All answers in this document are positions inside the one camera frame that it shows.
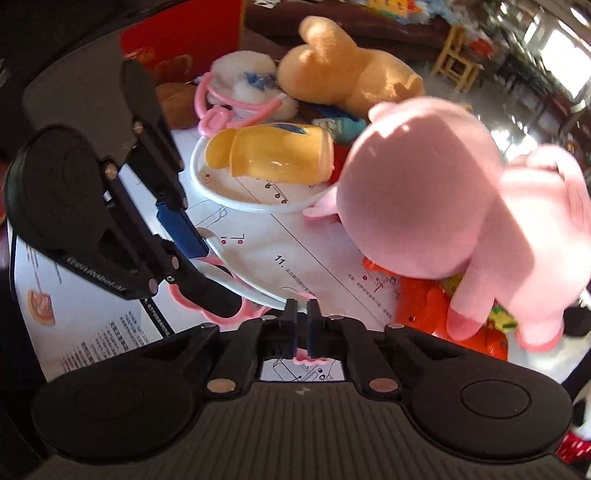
blue bow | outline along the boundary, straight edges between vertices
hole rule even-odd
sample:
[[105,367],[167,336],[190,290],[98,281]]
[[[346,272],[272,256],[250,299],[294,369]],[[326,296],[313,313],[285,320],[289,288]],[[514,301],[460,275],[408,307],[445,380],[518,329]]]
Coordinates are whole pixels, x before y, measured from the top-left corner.
[[277,88],[277,76],[274,73],[259,75],[258,73],[244,72],[244,75],[250,85],[262,92]]

plush pig head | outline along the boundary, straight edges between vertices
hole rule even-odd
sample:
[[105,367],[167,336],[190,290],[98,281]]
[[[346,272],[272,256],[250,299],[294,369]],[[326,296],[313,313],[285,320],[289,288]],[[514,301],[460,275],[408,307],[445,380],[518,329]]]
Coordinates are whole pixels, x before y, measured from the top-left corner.
[[454,340],[484,324],[495,299],[530,351],[553,348],[563,311],[591,277],[591,200],[576,159],[543,145],[504,171],[447,318]]
[[307,216],[338,213],[371,261],[405,277],[466,269],[503,172],[490,133],[461,106],[380,103],[337,184]]

fluffy white fur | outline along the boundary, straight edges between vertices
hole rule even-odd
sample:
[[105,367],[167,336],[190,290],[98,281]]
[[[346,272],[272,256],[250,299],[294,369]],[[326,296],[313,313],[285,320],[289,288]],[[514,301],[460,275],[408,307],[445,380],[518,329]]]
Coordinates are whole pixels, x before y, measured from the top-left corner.
[[[265,103],[275,98],[280,93],[279,89],[260,91],[250,85],[244,72],[252,72],[258,75],[277,73],[275,62],[269,55],[256,51],[235,51],[224,55],[213,62],[210,72],[215,80],[212,86],[226,97],[245,103]],[[207,100],[212,105],[220,104],[213,95],[208,95]],[[245,117],[251,115],[249,111],[235,108],[237,115]],[[272,120],[285,121],[293,118],[297,113],[297,102],[292,97],[285,96],[281,106],[271,115]]]

ribbed gray surface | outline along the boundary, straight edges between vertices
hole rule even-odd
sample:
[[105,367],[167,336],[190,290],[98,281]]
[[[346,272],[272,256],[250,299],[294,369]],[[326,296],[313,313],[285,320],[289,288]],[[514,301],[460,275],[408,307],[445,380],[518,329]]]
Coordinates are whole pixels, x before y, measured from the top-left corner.
[[423,439],[402,409],[348,383],[257,383],[210,404],[180,442],[116,466],[51,458],[34,480],[574,480],[553,457],[518,466],[456,459]]

white plate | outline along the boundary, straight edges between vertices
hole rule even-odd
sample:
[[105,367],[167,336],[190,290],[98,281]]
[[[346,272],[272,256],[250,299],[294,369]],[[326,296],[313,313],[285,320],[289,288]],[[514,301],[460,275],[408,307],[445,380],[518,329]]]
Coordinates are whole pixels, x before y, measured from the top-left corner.
[[208,139],[201,137],[191,155],[191,179],[204,197],[243,212],[287,213],[309,207],[324,195],[329,185],[273,183],[251,177],[234,178],[228,168],[214,170],[204,159]]

